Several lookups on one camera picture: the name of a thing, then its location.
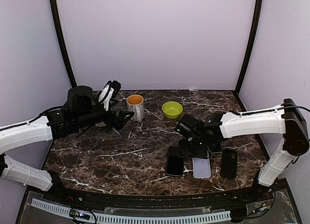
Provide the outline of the black phone case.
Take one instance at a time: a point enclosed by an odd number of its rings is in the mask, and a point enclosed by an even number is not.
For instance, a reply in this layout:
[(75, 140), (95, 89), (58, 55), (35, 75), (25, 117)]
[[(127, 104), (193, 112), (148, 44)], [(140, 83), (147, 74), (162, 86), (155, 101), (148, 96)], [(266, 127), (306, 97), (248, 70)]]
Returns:
[(168, 148), (168, 152), (167, 152), (167, 159), (168, 156), (177, 156), (177, 157), (182, 157), (179, 155), (179, 149), (178, 147), (174, 147), (174, 146), (169, 146)]

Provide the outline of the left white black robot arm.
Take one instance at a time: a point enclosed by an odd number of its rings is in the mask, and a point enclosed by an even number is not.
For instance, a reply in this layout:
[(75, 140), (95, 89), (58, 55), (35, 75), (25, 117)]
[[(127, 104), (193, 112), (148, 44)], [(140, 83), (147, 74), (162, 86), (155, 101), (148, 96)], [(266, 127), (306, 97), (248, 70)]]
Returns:
[(80, 129), (99, 123), (116, 130), (122, 129), (134, 116), (132, 111), (116, 113), (112, 107), (121, 85), (109, 81), (98, 95), (88, 86), (69, 89), (67, 101), (62, 106), (49, 108), (36, 118), (0, 129), (0, 177), (42, 191), (49, 191), (58, 203), (68, 199), (59, 175), (52, 171), (33, 168), (14, 160), (7, 152), (28, 144), (57, 140)]

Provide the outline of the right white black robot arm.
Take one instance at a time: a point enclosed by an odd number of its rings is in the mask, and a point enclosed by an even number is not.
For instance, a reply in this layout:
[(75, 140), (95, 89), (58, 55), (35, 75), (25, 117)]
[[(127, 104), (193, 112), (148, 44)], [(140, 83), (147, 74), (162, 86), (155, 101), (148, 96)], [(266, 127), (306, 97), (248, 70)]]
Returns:
[(257, 202), (276, 178), (299, 156), (310, 149), (307, 122), (293, 99), (284, 99), (274, 107), (247, 112), (216, 112), (206, 121), (185, 114), (175, 127), (183, 136), (179, 141), (180, 154), (207, 158), (221, 141), (255, 134), (280, 134), (277, 150), (259, 170), (257, 183), (248, 189), (247, 197)]

